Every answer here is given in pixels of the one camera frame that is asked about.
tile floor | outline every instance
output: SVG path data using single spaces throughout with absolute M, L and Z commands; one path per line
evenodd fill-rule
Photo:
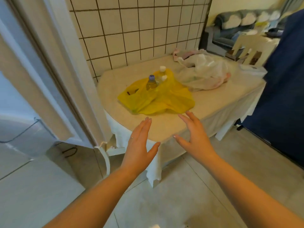
M 304 171 L 249 131 L 233 128 L 218 141 L 216 152 L 299 216 L 304 218 Z M 123 155 L 110 157 L 111 170 Z M 105 176 L 105 163 L 96 150 L 79 148 L 68 158 L 79 181 L 87 189 Z M 124 193 L 106 228 L 179 228 L 187 222 L 199 227 L 246 227 L 217 182 L 188 154 L 164 168 L 161 183 L 151 188 L 143 172 Z

bottle cap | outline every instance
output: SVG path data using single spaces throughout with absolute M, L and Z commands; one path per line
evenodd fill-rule
M 160 72 L 165 72 L 166 71 L 166 67 L 165 66 L 160 66 L 159 67 L 159 71 Z
M 150 75 L 149 76 L 149 81 L 155 81 L 155 76 L 154 75 Z
M 164 75 L 161 78 L 162 78 L 162 81 L 165 81 L 167 79 L 167 75 Z

white chair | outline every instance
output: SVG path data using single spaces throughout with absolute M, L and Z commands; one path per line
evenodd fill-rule
M 249 54 L 243 62 L 244 65 L 249 65 L 256 52 L 261 52 L 260 58 L 254 65 L 256 67 L 261 67 L 276 46 L 277 44 L 270 38 L 262 37 L 260 35 L 240 35 L 232 48 L 234 50 L 233 56 L 236 56 L 239 49 L 243 48 L 243 52 L 240 54 L 239 58 Z

yellow plastic bag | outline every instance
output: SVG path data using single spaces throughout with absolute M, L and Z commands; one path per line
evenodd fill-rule
M 166 69 L 166 75 L 167 79 L 154 89 L 146 89 L 149 78 L 134 82 L 118 96 L 118 100 L 132 113 L 146 115 L 163 113 L 166 110 L 184 113 L 194 107 L 195 103 L 188 88 L 175 80 L 170 69 Z

refrigerator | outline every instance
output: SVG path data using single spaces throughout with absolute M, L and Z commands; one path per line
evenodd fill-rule
M 112 133 L 64 0 L 0 0 L 0 56 L 0 227 L 42 227 L 84 191 L 52 144 Z

